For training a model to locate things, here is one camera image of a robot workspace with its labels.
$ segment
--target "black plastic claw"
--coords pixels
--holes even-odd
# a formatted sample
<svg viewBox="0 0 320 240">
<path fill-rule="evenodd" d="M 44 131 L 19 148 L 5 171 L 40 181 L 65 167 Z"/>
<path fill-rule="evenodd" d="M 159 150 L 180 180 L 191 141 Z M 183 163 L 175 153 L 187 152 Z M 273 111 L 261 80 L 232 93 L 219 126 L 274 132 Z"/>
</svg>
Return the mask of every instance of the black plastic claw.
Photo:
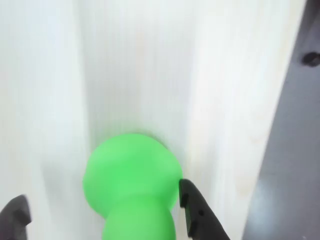
<svg viewBox="0 0 320 240">
<path fill-rule="evenodd" d="M 230 240 L 205 198 L 188 179 L 179 181 L 179 200 L 180 207 L 185 208 L 188 237 L 193 240 Z"/>
<path fill-rule="evenodd" d="M 31 223 L 24 195 L 13 198 L 0 212 L 0 240 L 27 240 L 26 226 Z"/>
</svg>

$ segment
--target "round green top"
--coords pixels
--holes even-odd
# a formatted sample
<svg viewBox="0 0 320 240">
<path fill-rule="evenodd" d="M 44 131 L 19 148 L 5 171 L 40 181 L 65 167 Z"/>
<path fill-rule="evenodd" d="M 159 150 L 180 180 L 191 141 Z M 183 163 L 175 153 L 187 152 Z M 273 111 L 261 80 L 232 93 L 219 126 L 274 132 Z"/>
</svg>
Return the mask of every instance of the round green top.
<svg viewBox="0 0 320 240">
<path fill-rule="evenodd" d="M 83 189 L 89 205 L 107 219 L 103 239 L 174 240 L 170 209 L 181 178 L 175 156 L 151 137 L 123 134 L 98 146 Z"/>
</svg>

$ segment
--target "green rubber toy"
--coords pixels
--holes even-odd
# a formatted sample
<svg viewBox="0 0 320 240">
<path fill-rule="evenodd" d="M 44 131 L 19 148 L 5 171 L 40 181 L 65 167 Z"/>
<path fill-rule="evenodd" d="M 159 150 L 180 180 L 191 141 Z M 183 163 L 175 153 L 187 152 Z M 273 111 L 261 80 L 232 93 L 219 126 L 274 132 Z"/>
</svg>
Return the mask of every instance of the green rubber toy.
<svg viewBox="0 0 320 240">
<path fill-rule="evenodd" d="M 182 169 L 161 143 L 142 134 L 108 139 L 92 153 L 83 177 L 89 205 L 106 219 L 103 240 L 175 240 L 170 210 Z"/>
</svg>

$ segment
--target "dark gray panel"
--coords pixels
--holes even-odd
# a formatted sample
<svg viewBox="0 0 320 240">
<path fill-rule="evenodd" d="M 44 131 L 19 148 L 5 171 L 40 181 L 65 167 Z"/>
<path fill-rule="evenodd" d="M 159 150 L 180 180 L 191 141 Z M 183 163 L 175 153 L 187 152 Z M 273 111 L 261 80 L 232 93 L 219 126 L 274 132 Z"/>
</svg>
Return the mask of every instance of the dark gray panel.
<svg viewBox="0 0 320 240">
<path fill-rule="evenodd" d="M 307 3 L 272 125 L 244 240 L 320 240 L 320 1 Z"/>
</svg>

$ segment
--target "black screw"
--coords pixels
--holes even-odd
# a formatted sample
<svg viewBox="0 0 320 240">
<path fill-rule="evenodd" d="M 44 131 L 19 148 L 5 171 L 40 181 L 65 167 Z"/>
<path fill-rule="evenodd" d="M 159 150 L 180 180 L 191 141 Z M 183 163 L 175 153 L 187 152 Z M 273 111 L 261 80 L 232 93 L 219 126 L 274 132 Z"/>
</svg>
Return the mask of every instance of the black screw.
<svg viewBox="0 0 320 240">
<path fill-rule="evenodd" d="M 315 51 L 309 52 L 303 56 L 302 63 L 309 67 L 316 67 L 320 64 L 320 54 Z"/>
</svg>

